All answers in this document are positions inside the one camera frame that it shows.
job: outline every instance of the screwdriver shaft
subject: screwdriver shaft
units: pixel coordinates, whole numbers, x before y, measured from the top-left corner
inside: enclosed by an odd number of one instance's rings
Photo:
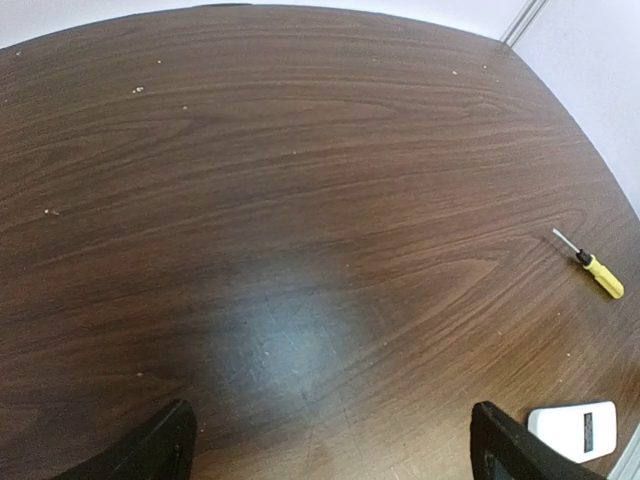
[[[553,229],[553,233],[555,233],[555,234],[560,238],[560,240],[562,240],[564,243],[566,243],[567,245],[569,245],[569,248],[570,248],[571,250],[573,250],[573,251],[574,251],[574,252],[576,252],[576,253],[580,253],[580,249],[579,249],[578,247],[576,247],[573,243],[571,243],[571,242],[567,239],[567,237],[565,237],[564,235],[562,235],[562,233],[560,232],[560,230],[557,230],[557,229],[555,229],[555,228],[554,228],[554,229]]]

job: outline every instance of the white remote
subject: white remote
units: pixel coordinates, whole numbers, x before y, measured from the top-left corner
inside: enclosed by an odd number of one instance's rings
[[[613,402],[540,408],[529,415],[531,433],[577,463],[616,449],[617,421]]]

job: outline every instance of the screwdriver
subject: screwdriver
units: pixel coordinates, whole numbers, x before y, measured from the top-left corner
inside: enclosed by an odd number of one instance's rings
[[[553,233],[555,233],[560,239],[569,245],[569,248],[576,252],[576,257],[578,257],[578,261],[582,264],[582,268],[587,270],[596,281],[604,287],[604,289],[609,292],[613,298],[620,298],[624,295],[624,287],[620,283],[613,273],[609,271],[607,267],[602,265],[598,259],[596,259],[595,255],[590,255],[582,249],[578,249],[573,243],[571,243],[567,237],[562,235],[559,230],[553,229]]]

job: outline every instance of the dark brown tabletop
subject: dark brown tabletop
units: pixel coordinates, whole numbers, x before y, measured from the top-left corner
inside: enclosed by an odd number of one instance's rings
[[[36,39],[0,72],[4,479],[172,398],[202,480],[470,478],[482,400],[521,421],[613,400],[617,454],[638,424],[640,224],[499,43],[200,8]]]

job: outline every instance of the table surface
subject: table surface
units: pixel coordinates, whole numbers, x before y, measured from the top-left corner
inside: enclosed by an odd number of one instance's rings
[[[209,7],[36,39],[0,72],[3,478],[176,397],[194,479],[470,478],[482,400],[522,421],[613,400],[618,455],[638,424],[640,224],[497,42]]]

